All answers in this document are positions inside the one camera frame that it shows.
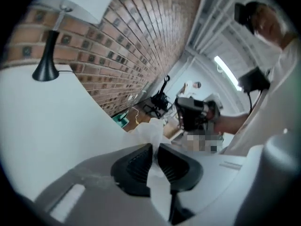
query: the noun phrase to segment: tissue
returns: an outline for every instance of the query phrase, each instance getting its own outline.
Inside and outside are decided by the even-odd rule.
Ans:
[[[172,196],[170,183],[158,164],[158,150],[161,142],[170,143],[163,137],[163,121],[151,118],[149,123],[140,123],[132,135],[138,137],[141,144],[152,144],[152,165],[147,176],[147,187],[150,188],[150,200],[165,221],[169,220]]]

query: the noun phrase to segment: fluorescent light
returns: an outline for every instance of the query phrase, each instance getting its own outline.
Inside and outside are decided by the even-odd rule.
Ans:
[[[222,59],[219,56],[214,57],[214,61],[224,70],[228,78],[231,80],[232,84],[235,86],[235,88],[239,91],[241,91],[241,87],[238,86],[238,81],[235,78],[234,74],[231,72],[231,70],[227,67],[225,62],[222,61]]]

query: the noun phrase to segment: brick wall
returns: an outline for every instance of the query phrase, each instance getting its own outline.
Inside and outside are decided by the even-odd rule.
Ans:
[[[181,55],[200,0],[112,0],[100,24],[65,16],[54,60],[70,64],[109,115],[129,106],[128,96],[164,77]],[[16,26],[2,68],[38,63],[58,13],[29,7]]]

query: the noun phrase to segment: green object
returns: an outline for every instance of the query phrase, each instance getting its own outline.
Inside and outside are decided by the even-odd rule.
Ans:
[[[121,127],[124,128],[128,123],[129,120],[127,118],[127,113],[121,113],[118,115],[115,115],[113,117],[113,120]]]

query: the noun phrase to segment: white table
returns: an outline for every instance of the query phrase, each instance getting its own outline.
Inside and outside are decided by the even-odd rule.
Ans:
[[[73,73],[39,82],[36,66],[0,71],[1,163],[14,189],[31,200],[83,160],[137,145]]]

